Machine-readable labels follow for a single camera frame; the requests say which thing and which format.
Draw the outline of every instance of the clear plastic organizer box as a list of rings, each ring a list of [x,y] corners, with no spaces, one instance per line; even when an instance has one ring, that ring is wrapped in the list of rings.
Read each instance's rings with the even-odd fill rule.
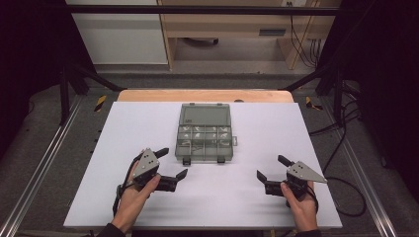
[[[231,161],[232,138],[229,105],[182,105],[175,155],[184,165],[191,165],[191,161]]]

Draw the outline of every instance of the aluminum rail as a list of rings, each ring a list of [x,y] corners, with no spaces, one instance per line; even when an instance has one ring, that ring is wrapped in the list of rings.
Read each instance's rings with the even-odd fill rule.
[[[323,105],[325,105],[325,111],[328,114],[330,120],[333,122],[334,117],[331,109],[332,106],[325,99],[321,99],[321,102]],[[339,139],[341,139],[343,132],[341,130],[336,130],[336,133]],[[357,155],[355,154],[355,151],[352,148],[351,143],[348,139],[345,138],[345,141],[342,145],[348,165],[352,171],[352,174],[354,175],[358,187],[360,188],[360,190],[366,198],[367,206],[370,210],[374,222],[376,223],[379,234],[382,237],[396,237],[397,233],[394,229],[394,226],[392,225],[391,220],[389,219],[384,209],[384,206],[379,200],[379,197],[376,193],[376,190],[374,189],[373,184],[371,183]]]
[[[43,155],[24,192],[22,193],[12,212],[9,214],[7,220],[1,226],[0,237],[15,236],[16,232],[18,231],[18,228],[21,225],[25,214],[27,213],[32,201],[34,200],[38,190],[41,187],[43,178],[45,177],[50,165],[55,158],[56,153],[58,152],[59,147],[61,146],[62,141],[65,138],[65,135],[67,134],[68,129],[72,125],[74,118],[77,115],[82,99],[82,96],[76,96],[71,107],[72,113],[70,114],[70,117],[67,119],[64,125],[61,125],[58,128],[54,138],[52,139],[52,142],[49,144],[48,149]]]
[[[44,5],[45,11],[90,14],[215,14],[215,15],[293,15],[351,16],[362,9],[253,6],[155,6],[155,5]]]

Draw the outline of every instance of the white wall panel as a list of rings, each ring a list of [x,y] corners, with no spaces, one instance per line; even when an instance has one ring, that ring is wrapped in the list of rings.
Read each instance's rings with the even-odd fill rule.
[[[155,0],[66,0],[67,4],[156,5]],[[167,64],[156,14],[73,14],[94,64]]]

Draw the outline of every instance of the person's right hand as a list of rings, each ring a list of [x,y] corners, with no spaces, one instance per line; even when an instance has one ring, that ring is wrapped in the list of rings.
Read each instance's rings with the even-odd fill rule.
[[[133,180],[133,171],[137,165],[138,161],[135,162],[129,173],[129,181]],[[153,193],[157,188],[160,178],[160,175],[157,174],[150,181],[148,181],[147,185],[145,185],[145,187],[140,191],[137,190],[135,186],[126,188],[121,198],[117,214],[111,223],[115,225],[115,227],[119,228],[123,233],[127,233],[135,224],[135,221],[139,213],[142,211],[148,197],[150,197],[151,193]]]
[[[308,185],[313,189],[313,182],[309,181]],[[296,231],[300,232],[317,229],[314,199],[310,195],[304,195],[300,200],[296,199],[293,192],[284,182],[281,183],[281,190],[293,212],[293,221],[295,222]]]

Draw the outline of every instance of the white tabletop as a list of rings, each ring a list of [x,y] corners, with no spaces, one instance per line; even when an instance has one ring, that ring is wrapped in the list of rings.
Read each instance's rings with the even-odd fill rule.
[[[196,163],[184,167],[175,157],[182,103],[115,102],[70,207],[64,226],[96,228],[113,218],[116,187],[124,181],[132,159],[146,147],[169,147],[158,172],[188,176],[175,193],[155,192],[135,228],[152,229],[273,229],[293,226],[283,197],[265,195],[256,170],[268,180],[286,178],[277,161],[284,155],[321,174],[298,104],[231,103],[231,125],[238,146],[231,162]],[[315,184],[320,228],[342,227],[329,189]]]

